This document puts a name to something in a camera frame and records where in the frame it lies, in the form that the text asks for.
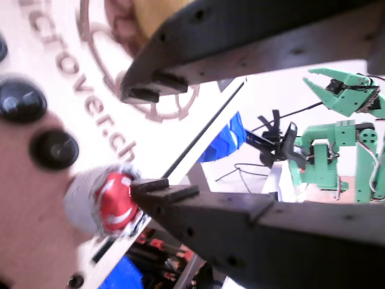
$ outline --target wire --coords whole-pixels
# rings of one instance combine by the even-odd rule
[[[322,101],[321,102],[317,102],[316,104],[313,104],[313,105],[310,105],[308,107],[305,107],[305,108],[302,108],[301,110],[297,110],[297,111],[293,111],[292,113],[288,113],[288,114],[285,114],[284,116],[280,116],[279,119],[283,119],[284,117],[288,117],[288,116],[292,116],[293,114],[297,114],[297,113],[301,113],[302,111],[305,111],[305,110],[311,110],[312,108],[315,108],[321,104],[324,104]],[[266,126],[267,124],[263,124],[263,125],[260,125],[258,126],[257,128],[253,129],[252,132],[260,129],[260,128],[263,128],[264,126]]]
[[[216,179],[215,181],[216,181],[216,182],[217,182],[217,181],[220,181],[220,180],[223,179],[225,176],[231,175],[232,173],[235,173],[237,170],[239,170],[239,169],[232,170],[231,172],[229,172],[229,173],[227,173],[227,174],[221,176],[219,179]]]
[[[243,178],[243,176],[242,176],[242,170],[241,170],[241,169],[239,169],[239,176],[241,177],[241,180],[242,180],[243,184],[245,185],[246,190],[248,191],[249,194],[251,194],[251,191],[250,191],[250,189],[248,188],[248,186],[247,186],[247,184],[246,184],[246,182],[245,182],[245,180],[244,180],[244,178]]]
[[[268,175],[264,175],[264,174],[261,174],[261,173],[251,173],[251,172],[248,172],[248,171],[245,171],[245,170],[242,170],[239,166],[255,166],[255,167],[266,167],[264,166],[263,164],[249,164],[249,163],[236,163],[234,164],[234,167],[235,167],[235,170],[232,170],[231,172],[221,176],[220,178],[216,179],[215,181],[219,181],[221,179],[223,179],[225,176],[228,176],[228,175],[231,175],[232,173],[235,173],[236,171],[239,171],[239,176],[241,177],[241,180],[243,182],[243,184],[245,185],[247,191],[249,193],[251,193],[249,187],[247,186],[246,182],[245,182],[245,179],[243,178],[242,176],[242,173],[248,173],[249,175],[254,175],[254,176],[268,176]]]
[[[373,183],[374,183],[374,179],[375,179],[375,175],[377,174],[377,170],[378,170],[378,166],[379,166],[379,162],[377,160],[377,157],[375,156],[375,154],[372,152],[372,150],[370,148],[368,148],[365,144],[363,144],[359,138],[357,138],[357,143],[369,154],[371,155],[371,157],[373,158],[374,160],[374,163],[375,163],[375,166],[374,166],[374,169],[373,169],[373,172],[371,174],[371,177],[369,179],[369,186],[372,190],[373,193],[375,193],[375,187],[373,186]]]
[[[370,77],[370,78],[378,78],[378,79],[380,79],[380,80],[383,80],[383,81],[385,81],[385,78],[382,78],[382,77],[380,77],[380,76],[377,76],[377,75],[367,75],[367,77]]]

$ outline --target yellow object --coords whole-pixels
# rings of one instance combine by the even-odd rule
[[[194,0],[134,0],[140,28],[149,39],[172,14]]]

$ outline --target gear logo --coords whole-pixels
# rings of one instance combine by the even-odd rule
[[[105,23],[102,23],[100,15],[97,16],[97,20],[90,20],[93,19],[91,14],[95,9],[98,9],[100,14],[101,5],[105,7],[105,15],[103,15],[106,18]],[[103,4],[96,0],[81,0],[77,22],[81,42],[87,44],[91,56],[103,75],[104,84],[111,93],[119,98],[123,75],[146,42],[136,21],[132,0],[104,0]],[[102,55],[102,51],[108,51],[108,53]],[[119,61],[109,59],[115,57],[116,60],[116,55],[122,56]],[[108,63],[116,62],[122,64],[120,69],[108,67]],[[179,95],[174,95],[173,102],[170,101],[170,98],[163,97],[158,104],[130,105],[145,114],[147,119],[155,122],[171,119],[182,120],[188,115],[189,109],[199,95],[199,85],[192,85],[187,94],[189,96],[183,97],[188,100],[186,103],[181,103]]]

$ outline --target red component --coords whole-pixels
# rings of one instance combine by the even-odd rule
[[[140,234],[139,237],[136,239],[135,242],[139,243],[139,244],[145,244],[146,243],[146,235],[145,234]]]
[[[191,250],[187,250],[187,252],[183,255],[183,258],[185,258],[187,261],[190,261],[193,256],[194,252]]]
[[[160,251],[164,250],[163,244],[164,244],[164,242],[162,240],[159,240],[159,239],[152,239],[150,242],[151,246],[158,248]]]
[[[133,221],[139,207],[131,199],[132,178],[125,173],[110,173],[103,186],[95,193],[97,209],[106,231],[122,230]]]

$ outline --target black cable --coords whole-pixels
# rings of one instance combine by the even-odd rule
[[[235,173],[237,170],[238,170],[238,169],[232,170],[231,172],[229,172],[229,173],[227,173],[227,174],[221,176],[219,179],[216,179],[215,181],[217,182],[217,181],[223,179],[225,176],[228,176],[228,175],[231,175],[232,173]]]
[[[380,77],[380,76],[377,76],[377,75],[367,75],[367,77],[373,77],[373,78],[378,78],[378,79],[380,79],[380,80],[383,80],[383,81],[385,81],[385,78],[382,78],[382,77]]]
[[[319,106],[321,104],[323,104],[322,101],[321,102],[317,102],[316,104],[310,105],[309,107],[305,107],[305,108],[303,108],[301,110],[297,110],[297,111],[293,111],[292,113],[285,114],[284,116],[281,116],[279,119],[282,119],[282,118],[288,117],[288,116],[292,116],[293,114],[301,113],[302,111],[305,111],[305,110],[311,110],[312,108],[315,108],[315,107],[317,107],[317,106]],[[252,132],[254,132],[254,131],[256,131],[256,130],[258,130],[260,128],[263,128],[264,126],[266,126],[266,125],[260,125],[257,128],[253,129]]]
[[[242,180],[243,184],[245,185],[246,190],[248,191],[249,194],[251,194],[250,189],[248,188],[248,186],[247,186],[245,180],[243,179],[243,176],[242,176],[242,170],[241,170],[241,169],[239,169],[239,176],[241,177],[241,180]]]
[[[249,175],[254,175],[254,176],[268,176],[268,175],[264,175],[264,174],[261,174],[261,173],[251,173],[251,172],[247,172],[245,170],[242,170],[240,167],[238,166],[255,166],[255,167],[265,167],[263,164],[248,164],[248,163],[236,163],[234,164],[234,167],[235,167],[235,170],[232,170],[231,172],[221,176],[220,178],[216,179],[215,181],[219,181],[221,179],[223,179],[225,176],[228,176],[228,175],[231,175],[232,173],[235,173],[236,171],[239,171],[239,176],[241,177],[241,180],[243,182],[243,184],[245,185],[247,191],[249,193],[251,193],[249,187],[247,186],[243,176],[242,176],[242,173],[248,173]]]

